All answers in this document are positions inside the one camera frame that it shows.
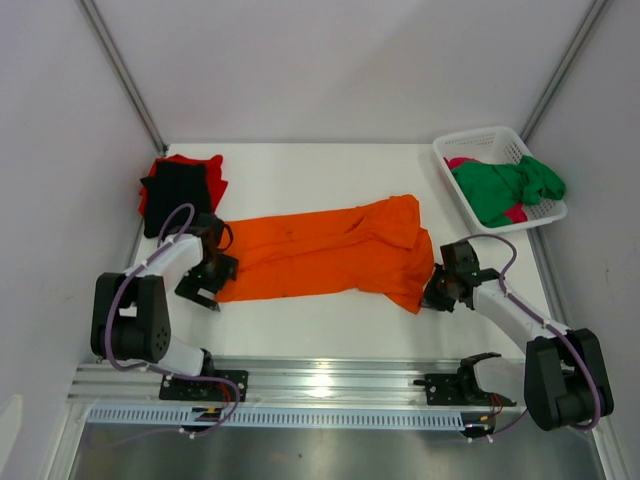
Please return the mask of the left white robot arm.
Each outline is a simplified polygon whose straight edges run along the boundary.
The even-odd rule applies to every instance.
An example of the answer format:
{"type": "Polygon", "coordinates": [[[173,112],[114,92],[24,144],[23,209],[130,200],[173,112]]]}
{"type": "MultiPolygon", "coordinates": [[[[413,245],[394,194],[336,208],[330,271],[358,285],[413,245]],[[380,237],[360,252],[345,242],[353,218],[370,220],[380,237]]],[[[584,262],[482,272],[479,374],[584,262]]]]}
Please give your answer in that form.
{"type": "Polygon", "coordinates": [[[182,378],[197,400],[217,387],[211,353],[172,333],[167,297],[176,296],[217,311],[217,295],[234,281],[239,261],[228,255],[231,226],[214,214],[170,215],[156,250],[137,266],[106,272],[96,281],[90,347],[119,371],[148,367],[182,378]]]}

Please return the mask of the orange t shirt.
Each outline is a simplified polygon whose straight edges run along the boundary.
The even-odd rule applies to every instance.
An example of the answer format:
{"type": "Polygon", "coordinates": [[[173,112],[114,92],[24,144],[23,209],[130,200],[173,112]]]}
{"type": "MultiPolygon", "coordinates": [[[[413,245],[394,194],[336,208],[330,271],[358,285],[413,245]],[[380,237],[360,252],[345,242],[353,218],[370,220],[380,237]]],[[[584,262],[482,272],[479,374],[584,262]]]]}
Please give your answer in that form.
{"type": "Polygon", "coordinates": [[[435,268],[420,205],[391,196],[347,209],[233,221],[227,253],[237,277],[222,303],[325,295],[347,290],[382,294],[404,310],[420,310],[435,268]]]}

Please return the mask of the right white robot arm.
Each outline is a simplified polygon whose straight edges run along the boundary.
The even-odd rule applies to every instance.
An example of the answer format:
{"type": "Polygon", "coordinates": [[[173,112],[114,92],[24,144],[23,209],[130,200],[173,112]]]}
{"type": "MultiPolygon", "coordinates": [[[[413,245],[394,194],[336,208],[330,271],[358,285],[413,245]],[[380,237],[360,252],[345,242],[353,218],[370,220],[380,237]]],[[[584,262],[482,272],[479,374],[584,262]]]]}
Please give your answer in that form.
{"type": "Polygon", "coordinates": [[[490,429],[500,407],[521,405],[544,431],[592,430],[614,410],[597,336],[544,315],[507,283],[505,269],[484,268],[471,240],[441,246],[441,262],[427,283],[423,307],[451,313],[457,305],[490,320],[524,355],[521,363],[497,352],[461,359],[455,374],[419,380],[430,405],[489,407],[490,429]]]}

